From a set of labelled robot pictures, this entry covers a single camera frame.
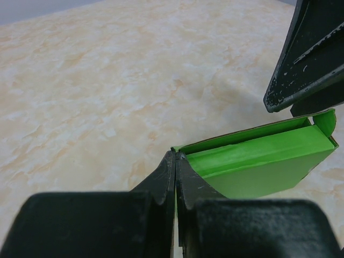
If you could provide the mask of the green paper box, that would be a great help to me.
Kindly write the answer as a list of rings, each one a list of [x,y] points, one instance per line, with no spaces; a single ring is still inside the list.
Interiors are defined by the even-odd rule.
[[[174,146],[227,198],[259,198],[295,187],[338,148],[334,109]]]

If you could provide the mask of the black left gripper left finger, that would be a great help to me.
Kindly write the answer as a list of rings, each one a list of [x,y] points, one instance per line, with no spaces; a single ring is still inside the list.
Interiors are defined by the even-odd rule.
[[[175,152],[131,191],[42,192],[19,210],[1,257],[172,257]]]

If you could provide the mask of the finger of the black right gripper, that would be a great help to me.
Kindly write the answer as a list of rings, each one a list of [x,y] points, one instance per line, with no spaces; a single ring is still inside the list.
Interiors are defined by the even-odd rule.
[[[297,1],[263,102],[279,112],[322,91],[343,91],[343,0]]]
[[[322,91],[295,103],[290,112],[293,117],[305,116],[340,104],[343,104],[343,91]]]

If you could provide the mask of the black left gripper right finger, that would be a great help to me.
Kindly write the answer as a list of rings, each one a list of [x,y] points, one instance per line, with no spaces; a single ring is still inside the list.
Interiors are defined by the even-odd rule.
[[[177,153],[178,244],[184,257],[343,257],[321,208],[303,199],[229,199]]]

